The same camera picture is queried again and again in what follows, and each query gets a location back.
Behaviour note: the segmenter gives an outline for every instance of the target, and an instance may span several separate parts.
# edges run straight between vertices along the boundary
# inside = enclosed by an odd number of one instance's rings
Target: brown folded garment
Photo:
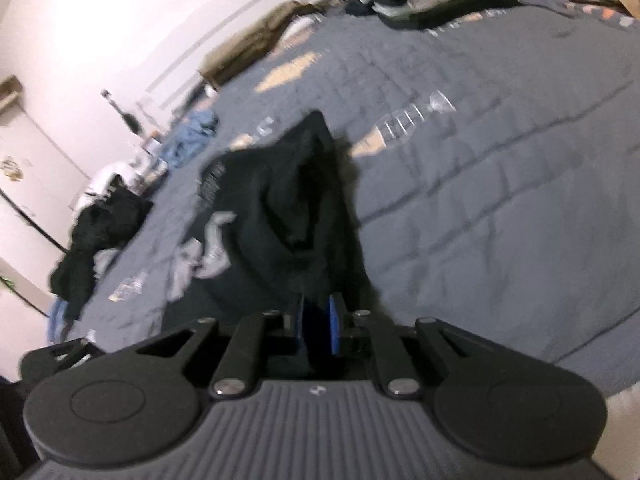
[[[284,2],[205,56],[198,72],[215,89],[266,56],[295,16],[321,12],[313,4]]]

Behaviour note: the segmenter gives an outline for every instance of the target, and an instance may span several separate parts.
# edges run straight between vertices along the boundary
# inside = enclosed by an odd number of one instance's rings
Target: white print on black shirt
[[[215,278],[231,266],[229,255],[222,245],[220,226],[236,219],[231,211],[213,213],[204,228],[204,253],[202,244],[196,238],[190,238],[175,255],[169,274],[168,301],[177,301],[184,296],[184,291],[191,285],[191,277],[200,280]]]

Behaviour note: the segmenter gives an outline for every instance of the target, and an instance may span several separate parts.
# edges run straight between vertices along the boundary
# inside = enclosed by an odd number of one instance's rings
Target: bed
[[[344,168],[376,307],[442,318],[606,396],[640,381],[640,25],[521,1],[422,32],[338,9],[194,104],[214,107],[216,137],[156,192],[69,338],[115,351],[158,333],[200,168],[319,109],[351,146],[393,121],[405,133]]]

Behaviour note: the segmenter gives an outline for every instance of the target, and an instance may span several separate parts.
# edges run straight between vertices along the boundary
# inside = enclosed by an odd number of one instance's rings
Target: gray bedsheet
[[[225,86],[218,136],[156,194],[70,337],[95,331],[114,351],[159,331],[199,169],[239,134],[273,142],[318,108],[358,142],[439,91],[455,112],[345,170],[380,306],[559,362],[607,394],[640,380],[639,27],[535,1],[423,32],[338,13]],[[131,278],[142,287],[111,301]]]

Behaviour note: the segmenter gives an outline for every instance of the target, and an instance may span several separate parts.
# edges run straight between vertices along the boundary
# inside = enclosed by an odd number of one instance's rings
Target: beige floor
[[[640,479],[640,383],[607,399],[607,426],[593,455],[616,480]]]

